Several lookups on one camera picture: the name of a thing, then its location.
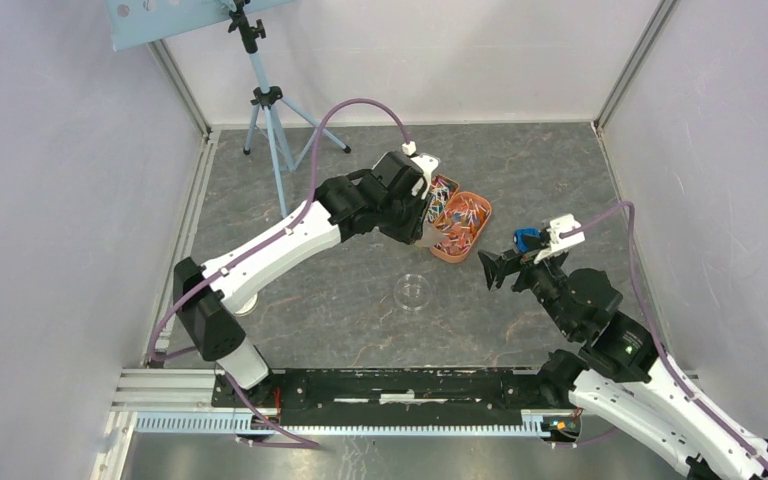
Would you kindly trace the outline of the clear plastic scoop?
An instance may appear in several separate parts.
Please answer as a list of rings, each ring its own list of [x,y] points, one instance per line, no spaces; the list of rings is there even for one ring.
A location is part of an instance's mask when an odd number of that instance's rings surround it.
[[[432,248],[448,239],[448,235],[440,231],[434,224],[425,222],[420,237],[414,242],[419,248]]]

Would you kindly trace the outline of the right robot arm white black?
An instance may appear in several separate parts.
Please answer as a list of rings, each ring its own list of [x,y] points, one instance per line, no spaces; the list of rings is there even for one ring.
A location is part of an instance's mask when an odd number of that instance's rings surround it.
[[[516,250],[478,254],[487,286],[516,278],[562,335],[538,372],[551,408],[568,403],[611,423],[687,479],[768,479],[768,438],[741,426],[699,389],[643,324],[620,309],[621,293],[601,270],[565,273],[564,255],[533,262]]]

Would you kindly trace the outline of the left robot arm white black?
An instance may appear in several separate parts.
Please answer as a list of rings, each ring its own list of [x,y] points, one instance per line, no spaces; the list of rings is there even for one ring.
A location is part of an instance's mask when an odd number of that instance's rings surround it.
[[[439,164],[425,153],[387,152],[370,169],[325,180],[312,200],[230,253],[175,265],[173,314],[201,358],[234,379],[248,406],[266,405],[274,381],[236,318],[245,304],[298,264],[354,236],[378,230],[406,245],[421,239]]]

